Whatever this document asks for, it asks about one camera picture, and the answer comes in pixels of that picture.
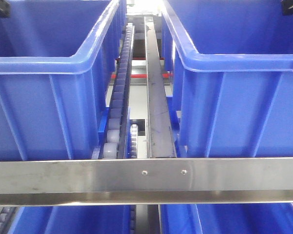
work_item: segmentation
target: black bracket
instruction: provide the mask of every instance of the black bracket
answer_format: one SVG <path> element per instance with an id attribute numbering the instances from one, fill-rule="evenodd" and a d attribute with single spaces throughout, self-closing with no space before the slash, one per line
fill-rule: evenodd
<path id="1" fill-rule="evenodd" d="M 0 0 L 0 17 L 10 17 L 10 4 L 5 0 Z"/>
<path id="2" fill-rule="evenodd" d="M 293 15 L 293 0 L 282 0 L 282 14 L 284 16 Z"/>

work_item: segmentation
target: blue plastic bin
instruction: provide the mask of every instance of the blue plastic bin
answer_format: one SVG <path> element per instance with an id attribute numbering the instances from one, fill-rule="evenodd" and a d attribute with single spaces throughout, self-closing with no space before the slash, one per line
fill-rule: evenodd
<path id="1" fill-rule="evenodd" d="M 162 205 L 163 234 L 293 234 L 293 204 Z"/>
<path id="2" fill-rule="evenodd" d="M 85 159 L 98 144 L 119 1 L 11 1 L 0 19 L 0 160 Z"/>
<path id="3" fill-rule="evenodd" d="M 22 207 L 8 234 L 129 234 L 130 206 Z"/>
<path id="4" fill-rule="evenodd" d="M 164 0 L 189 157 L 293 156 L 293 15 L 279 0 Z"/>

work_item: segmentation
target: metal channel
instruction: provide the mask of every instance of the metal channel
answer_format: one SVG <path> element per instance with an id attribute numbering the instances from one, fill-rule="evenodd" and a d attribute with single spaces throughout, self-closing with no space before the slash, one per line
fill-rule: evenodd
<path id="1" fill-rule="evenodd" d="M 176 157 L 153 17 L 145 17 L 148 157 Z"/>
<path id="2" fill-rule="evenodd" d="M 252 202 L 293 202 L 293 157 L 0 162 L 0 206 Z"/>

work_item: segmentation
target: metal rail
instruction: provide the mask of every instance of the metal rail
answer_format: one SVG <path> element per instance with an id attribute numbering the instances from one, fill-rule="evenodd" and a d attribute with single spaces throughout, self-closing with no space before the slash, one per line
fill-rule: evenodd
<path id="1" fill-rule="evenodd" d="M 293 158 L 0 162 L 0 206 L 293 202 Z"/>
<path id="2" fill-rule="evenodd" d="M 176 157 L 152 17 L 145 17 L 149 157 Z"/>

